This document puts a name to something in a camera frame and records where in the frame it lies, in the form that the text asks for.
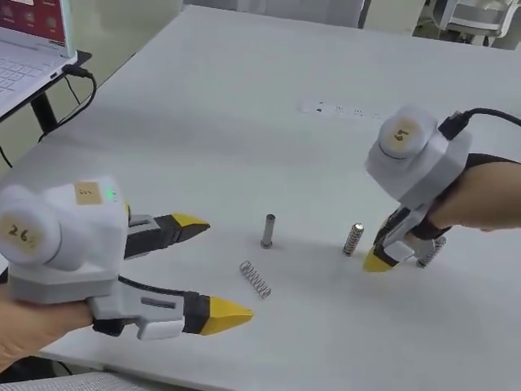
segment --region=metal rod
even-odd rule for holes
[[[273,245],[272,238],[274,236],[274,226],[275,226],[275,215],[269,214],[266,216],[266,224],[264,227],[264,234],[262,235],[262,240],[260,241],[260,245],[262,248],[271,248]]]

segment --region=hand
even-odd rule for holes
[[[440,229],[466,226],[482,231],[521,227],[521,165],[489,163],[468,169],[443,204],[429,213]]]
[[[12,301],[6,284],[0,286],[0,318],[0,372],[93,322],[86,303],[31,305]]]

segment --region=metal cylinder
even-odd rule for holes
[[[262,248],[271,248],[273,245],[272,238],[274,236],[274,226],[275,226],[275,215],[269,214],[266,216],[266,224],[264,227],[264,234],[262,235],[262,240],[260,241],[260,245]]]
[[[434,261],[434,258],[440,253],[441,249],[447,244],[447,239],[444,236],[440,236],[438,239],[434,239],[434,250],[432,253],[427,254],[425,257],[417,260],[416,265],[425,269],[429,264]]]
[[[349,232],[348,239],[344,245],[344,254],[348,257],[351,257],[355,250],[357,249],[357,245],[360,242],[361,236],[364,233],[364,226],[358,222],[354,226],[351,227],[351,231]]]

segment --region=yellow fingertip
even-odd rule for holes
[[[253,311],[219,297],[210,297],[210,316],[201,331],[201,336],[210,336],[249,322]]]
[[[367,254],[366,260],[364,261],[364,270],[369,273],[383,273],[384,271],[389,271],[392,269],[390,265],[386,262],[382,261],[376,255],[374,255],[374,250],[371,249]]]
[[[206,221],[197,217],[188,216],[186,214],[172,213],[172,217],[176,219],[181,227],[191,225],[210,226]]]

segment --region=white laptop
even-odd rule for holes
[[[77,61],[68,0],[0,0],[0,117]]]

